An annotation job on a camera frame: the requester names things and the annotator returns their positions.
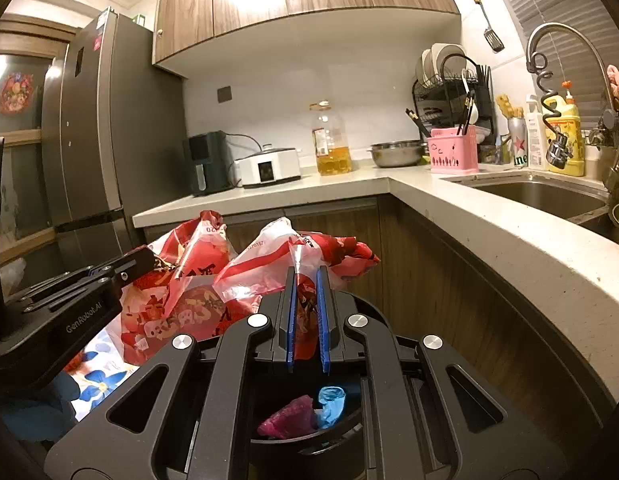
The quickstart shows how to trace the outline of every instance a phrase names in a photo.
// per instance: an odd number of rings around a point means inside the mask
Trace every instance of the pink utensil holder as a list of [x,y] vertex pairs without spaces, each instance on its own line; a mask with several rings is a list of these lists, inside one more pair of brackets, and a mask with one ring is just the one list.
[[433,128],[427,139],[432,173],[470,174],[478,172],[476,127],[471,124],[467,134],[456,135],[458,127]]

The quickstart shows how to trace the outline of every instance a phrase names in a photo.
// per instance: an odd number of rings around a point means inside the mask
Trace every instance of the stainless steel pot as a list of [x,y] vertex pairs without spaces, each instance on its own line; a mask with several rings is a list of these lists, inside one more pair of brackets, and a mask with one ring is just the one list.
[[416,166],[425,153],[423,142],[420,140],[381,142],[373,144],[369,150],[371,158],[379,168]]

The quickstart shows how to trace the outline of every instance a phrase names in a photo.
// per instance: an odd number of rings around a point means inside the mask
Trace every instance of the refrigerator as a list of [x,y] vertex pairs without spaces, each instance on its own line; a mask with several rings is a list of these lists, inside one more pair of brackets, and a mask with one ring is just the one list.
[[107,9],[46,76],[43,174],[68,270],[143,243],[132,216],[189,193],[182,80],[152,66],[152,36]]

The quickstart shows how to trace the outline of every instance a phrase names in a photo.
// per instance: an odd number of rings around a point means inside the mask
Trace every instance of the kitchen counter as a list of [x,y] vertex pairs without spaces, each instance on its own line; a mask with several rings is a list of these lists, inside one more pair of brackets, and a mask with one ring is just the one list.
[[[482,166],[481,172],[487,168],[503,171]],[[188,196],[134,216],[134,225],[185,221],[204,209],[231,215],[391,193],[520,291],[619,400],[619,246],[568,221],[449,178],[430,173],[429,166],[361,168],[330,177],[310,174],[272,187]]]

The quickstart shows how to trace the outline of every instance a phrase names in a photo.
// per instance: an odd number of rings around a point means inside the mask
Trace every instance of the silver screw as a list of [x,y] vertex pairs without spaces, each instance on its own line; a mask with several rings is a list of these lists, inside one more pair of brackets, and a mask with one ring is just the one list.
[[347,318],[347,322],[352,326],[360,328],[367,325],[367,318],[363,314],[352,314],[352,316]]
[[443,340],[437,335],[426,335],[423,339],[423,344],[431,350],[438,350],[443,346]]
[[265,314],[252,314],[248,317],[248,325],[254,328],[259,328],[267,324],[267,316]]
[[191,336],[187,334],[177,335],[172,339],[172,346],[177,350],[185,350],[193,343]]

